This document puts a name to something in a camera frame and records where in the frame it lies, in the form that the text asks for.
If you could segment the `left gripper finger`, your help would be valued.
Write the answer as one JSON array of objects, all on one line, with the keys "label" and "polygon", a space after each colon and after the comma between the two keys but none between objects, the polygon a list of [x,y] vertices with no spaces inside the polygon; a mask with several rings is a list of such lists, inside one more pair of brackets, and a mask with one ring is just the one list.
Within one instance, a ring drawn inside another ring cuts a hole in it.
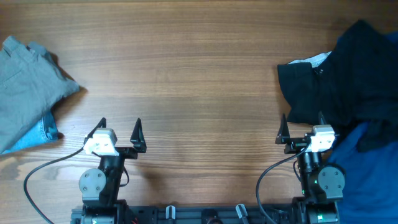
[{"label": "left gripper finger", "polygon": [[130,142],[133,144],[134,148],[146,148],[146,141],[144,139],[142,121],[140,118],[137,118],[137,121],[134,125],[134,129],[130,137]]},{"label": "left gripper finger", "polygon": [[92,138],[93,134],[98,128],[106,128],[106,118],[102,117],[99,121],[99,123],[89,132],[89,134],[86,136],[87,139]]}]

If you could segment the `black t-shirt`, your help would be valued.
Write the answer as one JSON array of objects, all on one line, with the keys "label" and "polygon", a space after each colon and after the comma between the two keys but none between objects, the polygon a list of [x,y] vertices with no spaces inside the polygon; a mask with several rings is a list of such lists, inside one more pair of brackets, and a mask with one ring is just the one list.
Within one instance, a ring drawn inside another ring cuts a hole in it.
[{"label": "black t-shirt", "polygon": [[367,122],[362,152],[397,140],[397,46],[366,21],[354,23],[319,66],[299,62],[277,72],[291,123],[316,125],[322,114],[343,138]]}]

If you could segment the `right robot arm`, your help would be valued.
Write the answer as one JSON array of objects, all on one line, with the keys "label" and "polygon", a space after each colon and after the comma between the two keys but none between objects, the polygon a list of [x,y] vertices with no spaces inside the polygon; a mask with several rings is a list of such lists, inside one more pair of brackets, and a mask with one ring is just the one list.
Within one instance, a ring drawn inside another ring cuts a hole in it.
[{"label": "right robot arm", "polygon": [[303,196],[292,199],[293,223],[340,222],[337,202],[343,199],[345,171],[323,161],[322,154],[332,148],[336,134],[322,114],[319,114],[319,122],[304,137],[292,138],[283,115],[275,139],[276,144],[285,146],[285,154],[297,159]]}]

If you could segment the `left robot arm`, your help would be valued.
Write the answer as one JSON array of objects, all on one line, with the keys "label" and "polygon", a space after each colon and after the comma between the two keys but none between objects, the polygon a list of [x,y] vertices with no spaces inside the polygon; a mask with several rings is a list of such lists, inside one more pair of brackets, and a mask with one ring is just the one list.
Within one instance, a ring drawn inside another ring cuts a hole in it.
[{"label": "left robot arm", "polygon": [[142,121],[137,119],[130,137],[131,147],[117,147],[113,129],[106,127],[102,118],[86,136],[83,150],[100,158],[96,169],[85,171],[79,180],[83,207],[71,214],[72,224],[127,224],[139,220],[125,200],[118,199],[122,175],[125,174],[125,160],[137,159],[139,153],[147,150],[142,131]]}]

